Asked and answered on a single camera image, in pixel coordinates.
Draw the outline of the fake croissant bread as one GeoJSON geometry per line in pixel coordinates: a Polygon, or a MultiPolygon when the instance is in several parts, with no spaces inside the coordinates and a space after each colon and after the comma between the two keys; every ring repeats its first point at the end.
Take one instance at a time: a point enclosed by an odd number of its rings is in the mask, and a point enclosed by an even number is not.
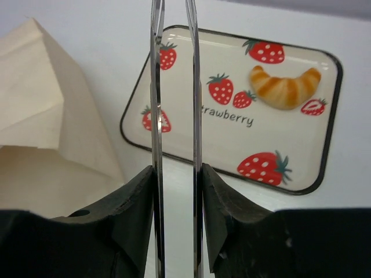
{"type": "Polygon", "coordinates": [[[268,106],[293,110],[316,93],[321,78],[316,68],[310,68],[296,78],[281,78],[269,75],[257,65],[250,71],[249,83],[255,95],[268,106]]]}

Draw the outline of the metal tongs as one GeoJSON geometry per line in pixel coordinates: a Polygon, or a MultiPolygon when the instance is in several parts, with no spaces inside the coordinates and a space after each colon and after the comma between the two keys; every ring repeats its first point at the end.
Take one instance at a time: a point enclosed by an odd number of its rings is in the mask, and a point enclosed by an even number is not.
{"type": "MultiPolygon", "coordinates": [[[[199,33],[195,1],[186,1],[185,9],[193,47],[193,266],[194,277],[203,277],[203,198],[202,198],[202,85],[199,33]]],[[[152,166],[155,173],[154,231],[156,240],[156,276],[165,277],[165,229],[163,209],[162,107],[160,47],[165,19],[164,1],[151,5],[150,101],[152,166]]]]}

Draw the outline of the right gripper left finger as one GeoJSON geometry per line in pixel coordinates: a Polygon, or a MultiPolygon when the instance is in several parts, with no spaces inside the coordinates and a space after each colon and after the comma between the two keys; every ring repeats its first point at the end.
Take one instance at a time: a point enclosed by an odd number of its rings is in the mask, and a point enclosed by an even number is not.
{"type": "Polygon", "coordinates": [[[153,215],[153,168],[67,217],[53,219],[49,277],[143,277],[153,215]]]}

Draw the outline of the beige paper bag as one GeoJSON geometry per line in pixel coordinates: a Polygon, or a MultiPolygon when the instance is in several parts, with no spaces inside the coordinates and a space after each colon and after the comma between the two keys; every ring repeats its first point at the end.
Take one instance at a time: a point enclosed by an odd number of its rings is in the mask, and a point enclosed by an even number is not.
{"type": "Polygon", "coordinates": [[[124,177],[80,66],[34,19],[1,38],[1,209],[53,218],[124,177]]]}

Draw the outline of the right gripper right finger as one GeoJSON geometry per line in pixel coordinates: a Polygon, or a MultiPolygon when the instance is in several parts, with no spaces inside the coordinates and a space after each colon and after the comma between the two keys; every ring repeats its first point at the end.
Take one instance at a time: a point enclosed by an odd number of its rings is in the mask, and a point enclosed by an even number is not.
{"type": "Polygon", "coordinates": [[[272,212],[230,187],[202,165],[209,267],[215,277],[273,277],[272,212]]]}

